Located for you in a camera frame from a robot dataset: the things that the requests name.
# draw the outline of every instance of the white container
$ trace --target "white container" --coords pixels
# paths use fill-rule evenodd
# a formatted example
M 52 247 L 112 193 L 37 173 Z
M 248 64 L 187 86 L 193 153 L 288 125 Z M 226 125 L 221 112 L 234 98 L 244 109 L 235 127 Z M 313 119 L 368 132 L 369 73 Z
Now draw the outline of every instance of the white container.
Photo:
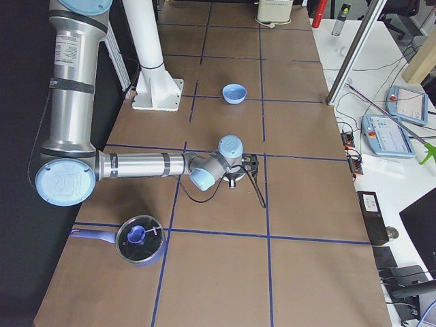
M 258 21 L 276 24 L 290 22 L 293 2 L 294 0 L 260 0 Z

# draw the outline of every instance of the saucepan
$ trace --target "saucepan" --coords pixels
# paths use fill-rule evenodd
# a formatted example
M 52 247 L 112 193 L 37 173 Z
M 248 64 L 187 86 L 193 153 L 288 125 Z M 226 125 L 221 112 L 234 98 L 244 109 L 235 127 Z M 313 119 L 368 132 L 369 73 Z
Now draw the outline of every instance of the saucepan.
M 116 252 L 125 261 L 137 266 L 150 266 L 165 252 L 166 239 L 163 230 L 155 218 L 141 215 L 126 221 L 117 233 L 74 228 L 69 235 L 114 243 Z

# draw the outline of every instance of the blue tape grid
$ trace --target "blue tape grid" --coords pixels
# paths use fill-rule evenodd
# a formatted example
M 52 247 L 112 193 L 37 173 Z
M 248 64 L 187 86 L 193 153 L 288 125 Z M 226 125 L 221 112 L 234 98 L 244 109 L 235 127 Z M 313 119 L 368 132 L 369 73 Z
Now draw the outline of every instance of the blue tape grid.
M 299 103 L 310 103 L 310 104 L 321 104 L 320 101 L 311 101 L 311 100 L 278 100 L 278 99 L 264 99 L 264 84 L 263 84 L 263 73 L 262 73 L 262 61 L 265 59 L 262 58 L 262 45 L 261 45 L 261 30 L 262 28 L 260 25 L 258 27 L 240 27 L 240 26 L 217 26 L 217 25 L 210 25 L 211 21 L 211 14 L 213 9 L 213 3 L 211 3 L 211 6 L 209 8 L 208 18 L 207 18 L 207 24 L 206 25 L 195 25 L 195 24 L 172 24 L 172 23 L 159 23 L 158 25 L 168 25 L 168 26 L 186 26 L 186 27 L 206 27 L 204 32 L 204 39 L 203 39 L 203 45 L 202 45 L 202 53 L 201 55 L 194 55 L 194 54 L 163 54 L 164 56 L 169 57 L 194 57 L 194 58 L 200 58 L 200 65 L 203 62 L 203 58 L 217 58 L 217 59 L 246 59 L 246 60 L 257 60 L 260 62 L 260 88 L 261 88 L 261 99 L 250 99 L 247 98 L 246 100 L 253 100 L 253 101 L 260 101 L 262 103 L 262 140 L 263 142 L 266 141 L 266 127 L 265 127 L 265 109 L 264 109 L 264 102 L 299 102 Z M 259 32 L 259 58 L 244 58 L 244 57 L 220 57 L 220 56 L 206 56 L 204 55 L 204 49 L 206 46 L 206 38 L 207 38 L 207 32 L 209 27 L 214 28 L 238 28 L 238 29 L 257 29 Z M 276 29 L 282 29 L 286 31 L 310 31 L 311 29 L 287 29 L 287 28 L 276 28 Z M 310 60 L 291 60 L 294 62 L 301 62 L 301 63 L 321 63 L 320 61 L 310 61 Z M 197 95 L 197 89 L 198 89 L 198 80 L 196 81 L 196 87 L 193 95 L 182 95 L 182 97 L 193 97 L 192 105 L 191 105 L 191 113 L 189 115 L 189 123 L 192 122 L 193 117 L 193 109 L 195 105 L 195 101 L 197 98 L 211 98 L 211 99 L 222 99 L 222 97 L 214 97 L 214 96 L 204 96 L 204 95 Z
M 265 130 L 265 112 L 264 112 L 264 102 L 299 102 L 299 103 L 315 103 L 320 104 L 322 102 L 318 101 L 305 101 L 305 100 L 279 100 L 279 99 L 264 99 L 264 85 L 263 85 L 263 73 L 262 73 L 262 61 L 265 60 L 262 58 L 262 44 L 261 44 L 261 28 L 259 27 L 238 27 L 241 29 L 257 29 L 259 31 L 259 58 L 232 58 L 232 57 L 216 57 L 216 56 L 205 56 L 204 55 L 204 47 L 206 45 L 206 36 L 209 27 L 221 27 L 215 25 L 209 25 L 211 14 L 212 14 L 213 3 L 211 3 L 208 20 L 206 25 L 188 25 L 188 24 L 159 24 L 159 25 L 183 25 L 183 26 L 197 26 L 197 27 L 206 27 L 206 31 L 204 34 L 204 40 L 202 45 L 202 54 L 200 56 L 195 55 L 181 55 L 181 54 L 165 54 L 166 56 L 178 56 L 178 57 L 199 57 L 200 65 L 202 64 L 203 58 L 220 58 L 220 59 L 248 59 L 248 60 L 258 60 L 260 63 L 260 84 L 261 84 L 261 98 L 260 99 L 248 99 L 252 101 L 260 101 L 262 103 L 262 138 L 263 141 L 266 140 L 266 130 Z M 311 31 L 310 29 L 285 29 L 290 31 Z M 293 60 L 295 62 L 305 62 L 305 63 L 319 63 L 319 61 L 305 61 L 305 60 Z M 189 115 L 189 122 L 192 122 L 192 116 L 194 111 L 194 104 L 196 98 L 216 98 L 221 99 L 221 97 L 213 97 L 213 96 L 199 96 L 197 95 L 198 89 L 198 80 L 196 81 L 196 87 L 193 95 L 183 95 L 183 97 L 192 97 L 193 102 L 191 105 L 191 112 Z M 117 147 L 125 147 L 125 148 L 137 148 L 137 149 L 153 149 L 153 150 L 164 150 L 164 151 L 178 151 L 178 152 L 186 152 L 187 151 L 187 143 L 185 142 L 183 149 L 177 148 L 165 148 L 165 147 L 155 147 L 155 146 L 134 146 L 134 145 L 124 145 L 124 144 L 107 144 L 107 146 L 117 146 Z M 210 151 L 205 150 L 190 150 L 195 152 L 203 152 L 209 153 Z M 219 232 L 219 231 L 207 231 L 207 230 L 188 230 L 188 229 L 180 229 L 180 228 L 172 228 L 172 224 L 174 221 L 174 211 L 178 198 L 179 184 L 177 183 L 176 191 L 174 194 L 174 202 L 172 206 L 171 218 L 169 228 L 164 228 L 167 231 L 167 247 L 164 253 L 164 257 L 161 265 L 161 272 L 159 275 L 159 283 L 157 286 L 156 298 L 155 298 L 155 306 L 153 308 L 153 317 L 151 321 L 151 327 L 155 326 L 157 309 L 159 306 L 159 297 L 161 292 L 161 285 L 164 278 L 164 270 L 166 266 L 166 258 L 168 254 L 168 249 L 170 247 L 170 239 L 171 234 L 173 232 L 180 233 L 194 233 L 194 234 L 211 234 L 211 235 L 226 235 L 226 236 L 239 236 L 239 237 L 254 237 L 254 238 L 265 238 L 267 242 L 268 248 L 268 287 L 269 287 L 269 305 L 270 305 L 270 327 L 274 327 L 274 302 L 273 302 L 273 268 L 271 262 L 271 239 L 282 239 L 282 240 L 295 240 L 295 241 L 309 241 L 309 242 L 325 242 L 325 243 L 343 243 L 343 244 L 351 244 L 351 245 L 371 245 L 370 242 L 364 241 L 352 241 L 352 240 L 334 240 L 334 239 L 324 239 L 324 238 L 305 238 L 305 237 L 295 237 L 295 236 L 280 236 L 280 235 L 271 235 L 270 233 L 270 217 L 269 217 L 269 206 L 268 206 L 268 176 L 267 176 L 267 161 L 269 157 L 287 157 L 293 159 L 309 159 L 309 160 L 327 160 L 327 161 L 346 161 L 345 159 L 333 159 L 333 158 L 323 158 L 323 157 L 304 157 L 304 156 L 295 156 L 295 155 L 273 155 L 273 154 L 257 154 L 264 158 L 264 178 L 265 178 L 265 201 L 266 201 L 266 235 L 265 234 L 246 234 L 246 233 L 234 233 L 234 232 Z M 121 225 L 109 224 L 109 223 L 87 223 L 87 222 L 76 222 L 76 225 L 94 225 L 94 226 L 106 226 L 113 228 L 120 228 Z

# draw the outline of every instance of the computer monitor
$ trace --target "computer monitor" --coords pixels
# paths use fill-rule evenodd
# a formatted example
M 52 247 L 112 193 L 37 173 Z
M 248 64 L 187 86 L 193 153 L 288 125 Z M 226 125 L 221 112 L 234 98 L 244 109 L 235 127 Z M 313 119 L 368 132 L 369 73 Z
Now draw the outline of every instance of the computer monitor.
M 436 188 L 401 211 L 400 217 L 426 267 L 436 270 Z M 431 275 L 436 278 L 436 271 Z

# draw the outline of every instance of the red bottle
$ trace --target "red bottle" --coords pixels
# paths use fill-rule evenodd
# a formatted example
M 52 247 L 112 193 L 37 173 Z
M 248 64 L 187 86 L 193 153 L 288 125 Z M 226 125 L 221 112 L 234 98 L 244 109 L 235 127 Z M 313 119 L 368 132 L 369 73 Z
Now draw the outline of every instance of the red bottle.
M 320 27 L 322 15 L 324 15 L 324 12 L 326 11 L 327 7 L 327 0 L 320 0 L 318 2 L 318 6 L 316 7 L 316 14 L 315 17 L 313 17 L 312 27 L 314 29 L 317 29 Z

